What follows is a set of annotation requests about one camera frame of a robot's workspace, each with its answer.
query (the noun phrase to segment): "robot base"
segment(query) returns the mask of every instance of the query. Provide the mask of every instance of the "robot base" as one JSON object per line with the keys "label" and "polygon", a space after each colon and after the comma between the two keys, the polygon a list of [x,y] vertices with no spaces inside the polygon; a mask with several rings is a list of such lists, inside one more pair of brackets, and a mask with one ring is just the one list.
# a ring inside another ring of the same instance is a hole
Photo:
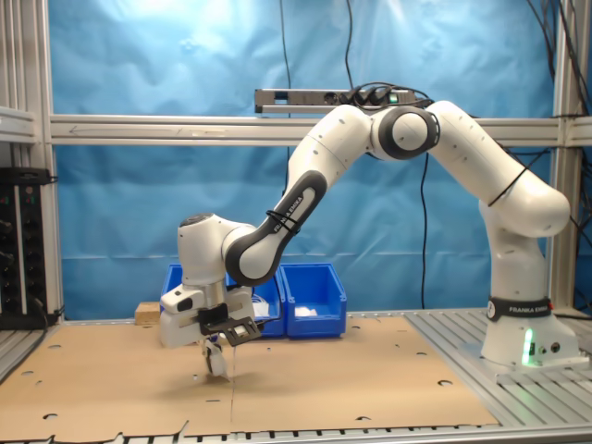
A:
{"label": "robot base", "polygon": [[483,349],[466,346],[462,354],[475,369],[501,382],[509,374],[543,373],[588,368],[574,332],[555,315],[537,318],[502,317],[489,322]]}

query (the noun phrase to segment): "small wooden block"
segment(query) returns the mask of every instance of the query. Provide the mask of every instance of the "small wooden block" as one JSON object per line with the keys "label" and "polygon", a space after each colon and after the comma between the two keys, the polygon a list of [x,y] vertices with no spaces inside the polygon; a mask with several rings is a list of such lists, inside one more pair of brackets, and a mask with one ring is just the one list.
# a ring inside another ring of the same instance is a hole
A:
{"label": "small wooden block", "polygon": [[136,326],[153,326],[160,322],[159,302],[140,302],[136,308]]}

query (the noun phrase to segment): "horizontal metal beam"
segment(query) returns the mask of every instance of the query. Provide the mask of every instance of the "horizontal metal beam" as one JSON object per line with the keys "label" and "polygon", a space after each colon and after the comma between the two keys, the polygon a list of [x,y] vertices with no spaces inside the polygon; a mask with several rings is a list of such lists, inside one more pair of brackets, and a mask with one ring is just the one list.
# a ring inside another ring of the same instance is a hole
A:
{"label": "horizontal metal beam", "polygon": [[592,145],[592,117],[575,118],[567,128],[567,146]]}
{"label": "horizontal metal beam", "polygon": [[[317,118],[51,116],[58,145],[295,146]],[[504,146],[556,146],[554,118],[480,118]]]}
{"label": "horizontal metal beam", "polygon": [[0,142],[34,143],[32,114],[0,106]]}

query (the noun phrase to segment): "metal grating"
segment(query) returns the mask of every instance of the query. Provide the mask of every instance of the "metal grating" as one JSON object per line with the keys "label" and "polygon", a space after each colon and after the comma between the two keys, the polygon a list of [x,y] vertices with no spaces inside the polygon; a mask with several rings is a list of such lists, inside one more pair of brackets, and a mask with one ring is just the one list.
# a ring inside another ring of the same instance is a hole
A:
{"label": "metal grating", "polygon": [[0,380],[20,361],[42,335],[41,330],[0,330]]}
{"label": "metal grating", "polygon": [[[495,384],[472,367],[460,349],[479,346],[485,337],[485,310],[437,310],[351,313],[350,317],[402,316],[440,353],[462,381],[478,396],[499,425],[457,427],[411,427],[392,429],[313,430],[233,433],[227,436],[117,437],[109,444],[194,444],[239,441],[281,442],[592,442],[592,371],[548,372],[536,376],[512,376]],[[66,322],[67,325],[132,323],[132,320]],[[583,344],[592,345],[592,323],[565,320]],[[0,339],[15,332],[2,332]],[[22,332],[26,337],[33,333]]]}

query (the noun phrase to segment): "white object in bin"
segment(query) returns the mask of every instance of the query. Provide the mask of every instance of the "white object in bin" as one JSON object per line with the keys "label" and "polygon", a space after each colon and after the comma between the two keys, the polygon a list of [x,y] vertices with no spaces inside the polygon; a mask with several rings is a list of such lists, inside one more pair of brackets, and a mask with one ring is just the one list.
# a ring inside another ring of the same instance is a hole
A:
{"label": "white object in bin", "polygon": [[312,310],[309,310],[307,307],[294,308],[294,314],[298,317],[317,316],[316,310],[314,308]]}
{"label": "white object in bin", "polygon": [[255,317],[269,317],[269,303],[258,294],[254,294],[251,298],[253,301],[253,310]]}

